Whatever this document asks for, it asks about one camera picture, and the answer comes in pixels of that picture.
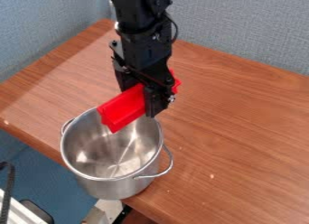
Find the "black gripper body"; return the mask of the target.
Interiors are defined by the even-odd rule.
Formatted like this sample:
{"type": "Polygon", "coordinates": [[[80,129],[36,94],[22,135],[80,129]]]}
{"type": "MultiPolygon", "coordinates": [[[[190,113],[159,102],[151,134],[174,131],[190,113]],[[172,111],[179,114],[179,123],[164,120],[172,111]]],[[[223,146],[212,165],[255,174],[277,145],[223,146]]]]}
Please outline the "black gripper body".
{"type": "Polygon", "coordinates": [[[144,29],[129,29],[115,24],[117,41],[109,43],[112,60],[125,67],[133,78],[145,86],[174,86],[167,68],[171,56],[171,23],[155,23],[144,29]]]}

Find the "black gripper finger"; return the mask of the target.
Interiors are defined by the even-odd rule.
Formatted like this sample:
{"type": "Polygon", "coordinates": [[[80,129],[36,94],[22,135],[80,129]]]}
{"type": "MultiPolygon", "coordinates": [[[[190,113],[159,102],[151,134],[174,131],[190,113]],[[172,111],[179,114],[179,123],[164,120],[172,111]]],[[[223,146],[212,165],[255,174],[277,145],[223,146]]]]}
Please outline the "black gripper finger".
{"type": "Polygon", "coordinates": [[[120,91],[125,91],[137,84],[137,80],[131,75],[129,70],[123,67],[116,60],[112,60],[115,76],[120,91]]]}
{"type": "Polygon", "coordinates": [[[172,86],[145,86],[143,88],[143,100],[145,116],[154,118],[164,109],[167,109],[168,104],[175,101],[172,86]]]}

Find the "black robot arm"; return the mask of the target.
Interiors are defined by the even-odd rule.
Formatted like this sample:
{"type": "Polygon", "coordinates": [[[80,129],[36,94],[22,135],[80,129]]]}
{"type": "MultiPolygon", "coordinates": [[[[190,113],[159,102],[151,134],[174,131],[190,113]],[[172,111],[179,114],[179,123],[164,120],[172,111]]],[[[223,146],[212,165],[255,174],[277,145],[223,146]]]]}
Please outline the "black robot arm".
{"type": "Polygon", "coordinates": [[[109,0],[115,8],[115,30],[109,43],[112,64],[121,90],[141,84],[144,113],[155,117],[174,98],[176,80],[167,67],[178,26],[167,8],[171,0],[109,0]]]}

